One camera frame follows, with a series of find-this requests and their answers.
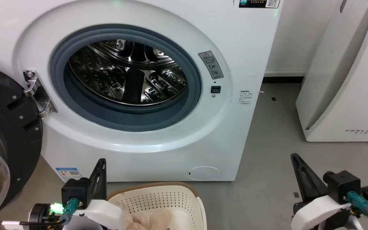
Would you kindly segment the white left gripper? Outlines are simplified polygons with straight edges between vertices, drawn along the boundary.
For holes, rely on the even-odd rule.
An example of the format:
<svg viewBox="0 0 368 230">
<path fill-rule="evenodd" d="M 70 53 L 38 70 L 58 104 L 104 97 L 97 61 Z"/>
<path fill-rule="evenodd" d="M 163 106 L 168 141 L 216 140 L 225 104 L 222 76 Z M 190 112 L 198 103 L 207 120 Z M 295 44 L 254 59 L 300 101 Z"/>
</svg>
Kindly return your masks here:
<svg viewBox="0 0 368 230">
<path fill-rule="evenodd" d="M 107 200 L 107 167 L 106 159 L 97 161 L 91 176 L 91 198 L 84 210 L 77 210 L 66 230 L 125 230 L 127 228 L 124 211 Z"/>
</svg>

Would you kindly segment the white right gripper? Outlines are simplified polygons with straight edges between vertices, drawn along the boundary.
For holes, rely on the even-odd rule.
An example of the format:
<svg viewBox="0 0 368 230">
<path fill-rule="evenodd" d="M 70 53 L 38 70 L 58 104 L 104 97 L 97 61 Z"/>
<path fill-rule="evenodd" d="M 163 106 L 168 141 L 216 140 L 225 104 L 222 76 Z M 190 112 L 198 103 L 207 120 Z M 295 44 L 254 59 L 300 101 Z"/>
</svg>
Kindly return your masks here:
<svg viewBox="0 0 368 230">
<path fill-rule="evenodd" d="M 327 195 L 327 187 L 311 167 L 297 154 L 291 154 L 291 162 L 302 202 L 309 203 L 296 212 L 291 220 L 292 230 L 309 230 L 327 218 L 351 206 L 339 204 Z"/>
</svg>

